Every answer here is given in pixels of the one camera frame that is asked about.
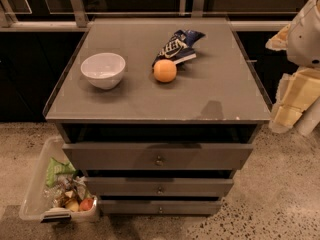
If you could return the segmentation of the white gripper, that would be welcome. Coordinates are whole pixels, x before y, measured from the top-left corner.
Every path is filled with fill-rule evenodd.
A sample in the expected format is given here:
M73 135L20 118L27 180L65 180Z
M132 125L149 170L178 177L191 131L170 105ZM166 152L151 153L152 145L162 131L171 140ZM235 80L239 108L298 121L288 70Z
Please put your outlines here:
M285 133L320 97L320 0L308 0L304 7L265 47L273 51L287 50L287 58L299 66L279 81L269 121L274 133Z

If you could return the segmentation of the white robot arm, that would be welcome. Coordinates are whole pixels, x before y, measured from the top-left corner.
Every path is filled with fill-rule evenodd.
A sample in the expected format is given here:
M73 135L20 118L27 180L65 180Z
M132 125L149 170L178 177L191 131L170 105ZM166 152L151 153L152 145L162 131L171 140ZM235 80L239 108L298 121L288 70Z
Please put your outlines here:
M298 66L279 81L269 129L285 133L293 127L303 136L320 123L320 0L308 0L295 18L269 39L266 48L284 50Z

